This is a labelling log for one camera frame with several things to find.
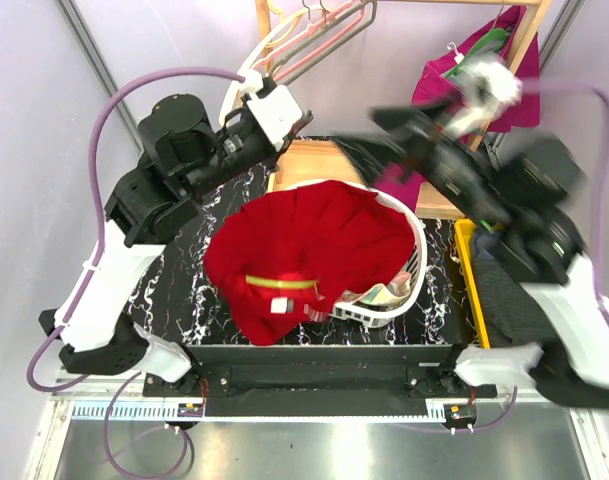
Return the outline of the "red dress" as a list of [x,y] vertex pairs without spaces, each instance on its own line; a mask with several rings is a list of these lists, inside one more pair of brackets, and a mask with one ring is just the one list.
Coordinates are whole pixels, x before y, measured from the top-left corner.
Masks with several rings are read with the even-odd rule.
[[266,194],[229,217],[204,256],[210,282],[254,345],[322,322],[347,292],[387,284],[415,246],[376,192],[324,181]]

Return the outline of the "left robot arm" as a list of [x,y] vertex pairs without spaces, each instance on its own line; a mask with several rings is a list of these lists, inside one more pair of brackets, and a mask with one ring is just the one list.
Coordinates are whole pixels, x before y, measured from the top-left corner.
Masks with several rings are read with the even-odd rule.
[[199,98],[176,94],[139,123],[144,152],[101,208],[102,241],[65,303],[38,317],[44,333],[62,341],[67,372],[137,370],[180,396],[198,388],[200,372],[185,349],[147,332],[123,307],[149,266],[198,216],[204,196],[259,163],[275,165],[313,115],[280,85],[244,95],[226,117],[230,126],[215,131]]

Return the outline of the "pink plastic hanger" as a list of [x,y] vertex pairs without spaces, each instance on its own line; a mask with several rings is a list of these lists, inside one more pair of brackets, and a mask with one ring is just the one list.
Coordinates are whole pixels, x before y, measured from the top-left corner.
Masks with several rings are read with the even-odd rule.
[[260,40],[244,70],[289,85],[368,28],[375,1],[302,1],[292,11],[278,1],[256,3]]

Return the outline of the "grey wire hanger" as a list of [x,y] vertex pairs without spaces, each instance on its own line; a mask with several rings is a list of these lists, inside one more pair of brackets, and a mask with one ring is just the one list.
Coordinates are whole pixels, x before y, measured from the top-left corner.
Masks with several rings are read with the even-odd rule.
[[266,73],[277,82],[294,82],[370,27],[377,10],[377,1],[346,1],[333,11],[324,10],[321,29],[277,55]]

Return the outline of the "yellow-green hanger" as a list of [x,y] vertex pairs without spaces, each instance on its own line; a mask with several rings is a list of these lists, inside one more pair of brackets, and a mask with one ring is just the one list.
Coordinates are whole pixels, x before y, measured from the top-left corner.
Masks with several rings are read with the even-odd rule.
[[309,288],[315,288],[317,284],[317,282],[314,280],[278,280],[251,275],[246,275],[245,281],[247,284],[257,287],[283,290],[306,290]]

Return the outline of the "white plastic laundry basket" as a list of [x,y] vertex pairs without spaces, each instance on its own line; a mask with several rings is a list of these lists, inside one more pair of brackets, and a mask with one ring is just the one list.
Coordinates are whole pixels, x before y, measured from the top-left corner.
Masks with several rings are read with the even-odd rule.
[[318,181],[268,194],[271,277],[307,322],[337,305],[361,319],[398,310],[418,282],[419,230],[407,207],[354,183]]

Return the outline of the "pastel floral skirt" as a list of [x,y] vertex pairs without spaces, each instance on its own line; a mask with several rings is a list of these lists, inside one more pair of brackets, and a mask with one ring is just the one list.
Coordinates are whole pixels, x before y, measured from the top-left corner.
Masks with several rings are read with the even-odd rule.
[[388,284],[375,284],[363,293],[344,292],[340,297],[340,302],[349,304],[360,303],[377,307],[393,307],[410,296],[411,280],[412,276],[409,272],[400,270]]

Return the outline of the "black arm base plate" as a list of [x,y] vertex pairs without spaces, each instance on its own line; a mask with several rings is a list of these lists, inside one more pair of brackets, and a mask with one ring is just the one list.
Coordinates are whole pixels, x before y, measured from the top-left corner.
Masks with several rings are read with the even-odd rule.
[[428,403],[494,399],[448,371],[449,346],[197,346],[186,379],[144,380],[146,397],[206,396],[207,418],[434,420]]

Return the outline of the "cream plastic hanger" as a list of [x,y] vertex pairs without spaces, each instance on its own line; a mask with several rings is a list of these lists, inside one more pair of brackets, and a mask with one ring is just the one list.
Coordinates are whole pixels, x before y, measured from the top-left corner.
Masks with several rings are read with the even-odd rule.
[[325,16],[320,3],[302,6],[288,15],[274,1],[257,1],[256,10],[260,41],[242,62],[238,74],[268,71],[277,55],[320,30]]

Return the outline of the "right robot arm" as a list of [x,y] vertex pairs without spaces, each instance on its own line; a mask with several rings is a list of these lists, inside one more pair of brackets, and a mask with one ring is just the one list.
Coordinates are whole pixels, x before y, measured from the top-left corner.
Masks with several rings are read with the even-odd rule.
[[494,238],[490,255],[539,306],[552,341],[454,349],[438,371],[450,396],[485,384],[528,386],[564,407],[609,410],[609,313],[594,291],[585,243],[561,203],[582,172],[561,140],[539,135],[486,167],[450,127],[450,102],[376,107],[385,158],[423,176]]

